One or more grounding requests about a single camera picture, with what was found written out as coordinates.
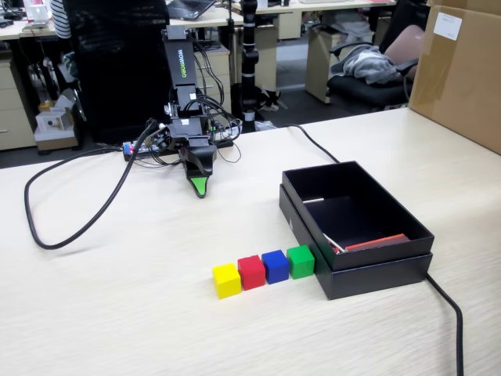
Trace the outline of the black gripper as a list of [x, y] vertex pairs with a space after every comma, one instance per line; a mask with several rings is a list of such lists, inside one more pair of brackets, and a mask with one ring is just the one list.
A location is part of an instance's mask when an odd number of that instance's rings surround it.
[[175, 118], [170, 124], [170, 150], [181, 150], [186, 179], [199, 198], [205, 198], [213, 174], [217, 147], [210, 145], [199, 117]]

